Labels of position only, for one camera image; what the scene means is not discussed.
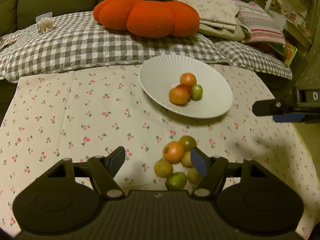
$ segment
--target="folded napkin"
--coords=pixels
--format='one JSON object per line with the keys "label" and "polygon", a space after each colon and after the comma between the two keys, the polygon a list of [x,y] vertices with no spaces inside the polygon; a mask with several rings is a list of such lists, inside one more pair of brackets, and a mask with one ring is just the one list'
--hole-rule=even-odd
{"label": "folded napkin", "polygon": [[178,0],[193,7],[200,20],[236,25],[239,8],[232,0]]}
{"label": "folded napkin", "polygon": [[227,30],[221,28],[215,28],[208,25],[204,25],[200,23],[198,32],[207,35],[207,36],[215,36],[219,38],[223,38],[231,41],[242,41],[245,39],[248,30],[242,26],[242,24],[237,20],[237,25],[234,26],[235,30]]}
{"label": "folded napkin", "polygon": [[236,29],[236,26],[231,24],[224,24],[224,23],[215,23],[215,22],[209,22],[209,21],[202,21],[200,20],[200,24],[207,25],[213,28],[220,28],[220,29],[226,29],[229,31],[234,31]]}

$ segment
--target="gray checkered blanket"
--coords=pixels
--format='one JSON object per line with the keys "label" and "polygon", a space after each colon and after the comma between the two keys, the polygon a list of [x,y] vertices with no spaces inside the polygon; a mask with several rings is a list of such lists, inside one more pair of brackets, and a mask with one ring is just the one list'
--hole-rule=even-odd
{"label": "gray checkered blanket", "polygon": [[107,31],[79,12],[54,17],[53,31],[39,34],[36,25],[4,36],[17,42],[0,53],[5,78],[16,83],[26,75],[54,73],[103,65],[142,64],[161,54],[179,54],[208,64],[230,64],[208,38],[146,39],[128,32]]}
{"label": "gray checkered blanket", "polygon": [[229,59],[231,66],[292,79],[291,69],[273,55],[237,41],[218,38],[211,38],[211,40]]}

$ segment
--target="small green apple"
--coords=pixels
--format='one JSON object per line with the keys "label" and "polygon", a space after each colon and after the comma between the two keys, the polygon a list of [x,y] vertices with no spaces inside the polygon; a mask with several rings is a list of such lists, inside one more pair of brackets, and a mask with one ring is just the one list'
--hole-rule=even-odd
{"label": "small green apple", "polygon": [[191,99],[194,101],[198,101],[202,98],[203,89],[200,85],[194,85],[192,87],[192,97]]}

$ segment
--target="ribbed white bowl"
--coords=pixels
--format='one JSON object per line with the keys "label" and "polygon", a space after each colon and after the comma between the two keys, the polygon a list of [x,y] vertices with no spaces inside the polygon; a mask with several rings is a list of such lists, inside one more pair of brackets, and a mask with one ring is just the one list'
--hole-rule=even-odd
{"label": "ribbed white bowl", "polygon": [[[199,101],[190,100],[186,106],[169,101],[169,90],[180,83],[183,73],[192,73],[203,88]],[[209,65],[190,57],[175,54],[160,55],[145,61],[139,70],[144,91],[166,109],[193,118],[213,118],[227,112],[233,95],[225,78]]]}

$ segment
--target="green fruit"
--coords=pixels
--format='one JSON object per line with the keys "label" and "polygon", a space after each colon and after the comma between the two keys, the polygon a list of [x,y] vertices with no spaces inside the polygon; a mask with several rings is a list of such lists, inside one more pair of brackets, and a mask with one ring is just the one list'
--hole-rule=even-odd
{"label": "green fruit", "polygon": [[155,174],[158,177],[166,178],[172,173],[172,164],[166,160],[159,160],[155,163]]}
{"label": "green fruit", "polygon": [[203,89],[200,85],[194,85],[192,88],[192,96],[191,99],[194,101],[200,100],[202,98]]}
{"label": "green fruit", "polygon": [[191,151],[193,147],[197,147],[197,141],[188,135],[182,136],[179,143],[182,145],[185,152]]}
{"label": "green fruit", "polygon": [[194,167],[192,167],[189,172],[188,172],[188,180],[192,183],[198,186],[200,182],[202,181],[201,176],[199,173],[196,171]]}
{"label": "green fruit", "polygon": [[192,163],[191,163],[191,152],[185,152],[182,160],[181,160],[181,164],[187,168],[191,168],[192,167]]}
{"label": "green fruit", "polygon": [[182,190],[187,184],[187,176],[183,172],[171,174],[165,181],[167,190]]}

